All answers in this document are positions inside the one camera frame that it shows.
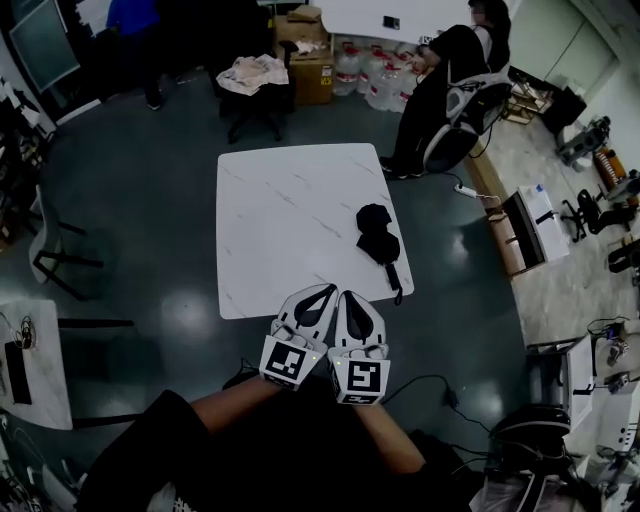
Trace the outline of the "black box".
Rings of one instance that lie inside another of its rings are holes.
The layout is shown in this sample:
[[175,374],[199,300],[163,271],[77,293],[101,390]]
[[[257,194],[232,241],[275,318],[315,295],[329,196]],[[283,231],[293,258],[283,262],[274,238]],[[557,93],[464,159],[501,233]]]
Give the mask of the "black box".
[[586,109],[583,97],[575,93],[570,87],[553,92],[552,102],[541,115],[542,122],[554,136],[565,127],[572,125]]

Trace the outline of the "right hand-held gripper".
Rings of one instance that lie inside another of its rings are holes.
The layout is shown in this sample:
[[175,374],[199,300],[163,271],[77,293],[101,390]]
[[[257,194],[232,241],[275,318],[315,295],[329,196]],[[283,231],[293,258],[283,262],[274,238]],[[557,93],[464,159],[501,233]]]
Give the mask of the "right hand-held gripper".
[[385,321],[362,296],[347,290],[338,300],[330,378],[339,404],[375,405],[386,394],[391,361]]

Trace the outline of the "small marble side table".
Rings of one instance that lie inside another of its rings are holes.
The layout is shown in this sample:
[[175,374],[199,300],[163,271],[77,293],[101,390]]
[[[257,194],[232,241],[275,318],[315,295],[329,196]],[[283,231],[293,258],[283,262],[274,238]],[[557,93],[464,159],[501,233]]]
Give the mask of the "small marble side table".
[[[14,343],[14,335],[25,318],[35,331],[33,346],[23,352],[29,404],[14,400],[5,355],[5,345]],[[58,314],[52,300],[0,304],[0,408],[37,426],[55,430],[73,428]]]

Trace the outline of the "orange ribbed device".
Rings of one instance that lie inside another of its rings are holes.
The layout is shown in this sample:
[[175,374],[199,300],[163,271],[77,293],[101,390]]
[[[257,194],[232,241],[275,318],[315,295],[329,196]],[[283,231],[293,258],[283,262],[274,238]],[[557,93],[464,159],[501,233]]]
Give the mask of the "orange ribbed device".
[[601,148],[595,151],[593,162],[608,191],[611,191],[627,177],[627,173],[613,149]]

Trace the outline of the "white marble table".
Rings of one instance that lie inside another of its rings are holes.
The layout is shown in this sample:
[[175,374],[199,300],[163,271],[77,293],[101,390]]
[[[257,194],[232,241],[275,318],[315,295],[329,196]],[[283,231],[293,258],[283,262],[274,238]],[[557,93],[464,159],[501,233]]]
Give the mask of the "white marble table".
[[322,283],[370,302],[393,299],[383,266],[357,246],[358,211],[395,212],[370,143],[226,153],[217,162],[216,254],[225,320],[275,315]]

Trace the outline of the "person's right forearm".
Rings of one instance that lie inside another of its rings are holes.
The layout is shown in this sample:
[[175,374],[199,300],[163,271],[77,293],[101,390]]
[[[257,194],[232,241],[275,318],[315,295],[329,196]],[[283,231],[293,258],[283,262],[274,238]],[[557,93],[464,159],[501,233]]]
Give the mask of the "person's right forearm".
[[393,474],[413,474],[423,468],[425,458],[382,405],[355,405],[353,409]]

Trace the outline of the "person's left forearm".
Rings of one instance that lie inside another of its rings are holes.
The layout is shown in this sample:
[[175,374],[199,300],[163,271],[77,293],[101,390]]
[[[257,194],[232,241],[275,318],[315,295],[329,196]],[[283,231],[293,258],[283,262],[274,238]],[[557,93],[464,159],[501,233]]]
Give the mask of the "person's left forearm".
[[218,433],[249,414],[284,388],[254,376],[228,389],[199,398],[191,407],[209,433]]

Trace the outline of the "large grey display screen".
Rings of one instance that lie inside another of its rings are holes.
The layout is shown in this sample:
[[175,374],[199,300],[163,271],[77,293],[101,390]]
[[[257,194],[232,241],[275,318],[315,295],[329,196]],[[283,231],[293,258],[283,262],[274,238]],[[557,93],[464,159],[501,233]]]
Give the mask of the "large grey display screen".
[[80,68],[56,0],[41,0],[15,24],[9,37],[39,93]]

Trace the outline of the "black tablet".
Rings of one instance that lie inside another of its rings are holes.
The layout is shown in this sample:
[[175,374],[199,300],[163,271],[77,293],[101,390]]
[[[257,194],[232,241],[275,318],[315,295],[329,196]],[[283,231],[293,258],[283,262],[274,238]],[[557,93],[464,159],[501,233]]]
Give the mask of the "black tablet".
[[15,404],[31,405],[32,398],[26,376],[24,350],[14,342],[7,342],[4,348],[12,400]]

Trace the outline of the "person's black clothing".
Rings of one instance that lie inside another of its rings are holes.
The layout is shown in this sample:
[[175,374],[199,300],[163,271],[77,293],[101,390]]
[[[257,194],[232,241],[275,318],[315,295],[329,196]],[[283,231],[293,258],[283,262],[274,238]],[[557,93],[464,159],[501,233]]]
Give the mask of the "person's black clothing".
[[425,458],[393,474],[353,406],[312,377],[211,434],[191,403],[163,392],[96,459],[77,512],[471,512],[483,477],[435,438],[409,437]]

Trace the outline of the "white chair with black legs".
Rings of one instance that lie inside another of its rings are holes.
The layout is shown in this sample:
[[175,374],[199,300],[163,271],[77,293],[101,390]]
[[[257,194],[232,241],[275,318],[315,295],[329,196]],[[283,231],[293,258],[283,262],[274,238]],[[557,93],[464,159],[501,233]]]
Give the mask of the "white chair with black legs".
[[54,283],[60,289],[79,301],[87,297],[56,275],[58,268],[64,264],[100,269],[104,263],[68,253],[64,248],[63,231],[79,236],[87,236],[88,232],[78,226],[60,220],[57,209],[45,197],[39,184],[35,186],[35,199],[28,210],[31,218],[40,222],[40,228],[32,231],[33,240],[29,246],[29,266],[41,284]]

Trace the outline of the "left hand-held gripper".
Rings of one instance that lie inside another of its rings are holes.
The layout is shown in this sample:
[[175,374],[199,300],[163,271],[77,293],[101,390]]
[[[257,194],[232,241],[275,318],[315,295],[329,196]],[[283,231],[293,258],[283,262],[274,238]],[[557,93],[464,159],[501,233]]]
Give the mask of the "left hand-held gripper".
[[265,337],[259,374],[297,391],[328,351],[324,339],[339,297],[335,284],[308,287],[289,296]]

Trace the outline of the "black metal chair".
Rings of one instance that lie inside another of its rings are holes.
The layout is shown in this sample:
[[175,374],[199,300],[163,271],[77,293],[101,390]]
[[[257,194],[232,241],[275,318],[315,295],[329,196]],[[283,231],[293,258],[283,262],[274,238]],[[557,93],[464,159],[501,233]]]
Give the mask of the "black metal chair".
[[[129,319],[89,319],[89,318],[59,318],[58,329],[64,330],[98,330],[133,328],[135,323]],[[108,368],[105,363],[105,348],[92,348],[91,343],[74,340],[72,346],[79,350],[79,354],[73,355],[71,365],[71,377],[73,380],[101,380],[108,376]],[[94,417],[72,417],[72,429],[88,429],[106,427],[133,422],[141,416],[140,413],[118,414]]]

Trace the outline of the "white black office chair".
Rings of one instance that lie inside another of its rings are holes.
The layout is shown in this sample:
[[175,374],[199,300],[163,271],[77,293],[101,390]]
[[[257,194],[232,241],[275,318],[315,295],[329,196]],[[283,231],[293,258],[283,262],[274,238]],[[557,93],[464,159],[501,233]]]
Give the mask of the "white black office chair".
[[490,473],[469,503],[472,512],[585,512],[555,478]]

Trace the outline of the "clear water jug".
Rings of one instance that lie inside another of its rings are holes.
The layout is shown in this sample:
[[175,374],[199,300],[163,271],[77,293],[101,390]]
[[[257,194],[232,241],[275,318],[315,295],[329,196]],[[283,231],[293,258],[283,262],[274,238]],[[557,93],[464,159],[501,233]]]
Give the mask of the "clear water jug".
[[405,70],[399,77],[400,82],[397,90],[397,111],[403,113],[412,97],[414,90],[423,78],[423,69],[417,64]]
[[333,78],[335,96],[348,96],[357,89],[360,66],[360,50],[353,44],[345,42],[335,63]]
[[383,112],[399,113],[402,68],[385,60],[373,71],[366,100],[370,107]]
[[387,56],[380,45],[372,45],[364,54],[358,78],[357,92],[365,95],[376,74],[384,67]]

